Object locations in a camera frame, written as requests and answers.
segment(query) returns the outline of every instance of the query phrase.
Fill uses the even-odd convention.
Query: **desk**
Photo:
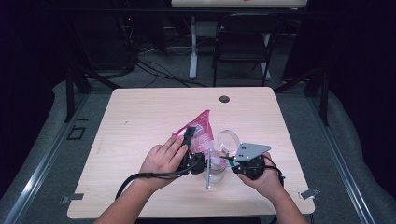
[[[172,0],[172,7],[235,7],[237,10],[238,7],[305,7],[306,3],[307,0]],[[192,17],[190,78],[197,76],[198,55],[195,29],[195,17]],[[265,70],[265,66],[266,64],[261,64],[262,71]]]
[[[221,95],[230,97],[222,103]],[[186,123],[209,109],[213,134],[232,130],[240,141],[271,146],[285,175],[285,189],[301,212],[315,210],[275,95],[270,88],[163,88],[115,90],[92,145],[72,201],[71,218],[99,217],[113,202],[122,182],[138,173],[147,153]],[[271,203],[230,170],[205,188],[202,175],[186,175],[156,192],[140,217],[234,217],[272,215]]]

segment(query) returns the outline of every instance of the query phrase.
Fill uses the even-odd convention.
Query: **chair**
[[[262,76],[264,86],[274,40],[281,27],[280,19],[268,14],[233,13],[223,17],[216,30],[213,86],[216,86],[218,62],[266,63]]]

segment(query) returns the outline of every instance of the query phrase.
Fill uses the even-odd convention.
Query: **person's left hand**
[[[187,145],[181,145],[183,139],[183,136],[172,136],[163,146],[153,147],[143,161],[139,173],[173,173],[180,165],[188,149]],[[139,178],[136,180],[144,183],[151,192],[155,192],[170,184],[174,179]]]

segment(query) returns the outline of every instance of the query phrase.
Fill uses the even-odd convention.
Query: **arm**
[[[264,155],[271,159],[268,152]],[[273,165],[267,159],[264,159],[264,161],[266,165]],[[260,195],[266,197],[273,204],[279,223],[307,223],[293,199],[280,184],[275,170],[265,170],[264,174],[254,181],[244,175],[238,176],[246,185],[257,190]]]
[[[181,146],[182,142],[183,136],[172,136],[163,146],[152,148],[139,173],[174,172],[187,152],[187,146]],[[134,223],[151,195],[172,181],[160,178],[134,180],[94,223]]]

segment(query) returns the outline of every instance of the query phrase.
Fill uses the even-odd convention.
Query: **round hole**
[[[224,104],[227,104],[228,102],[230,102],[230,97],[228,97],[226,95],[222,95],[222,96],[220,96],[220,101]]]

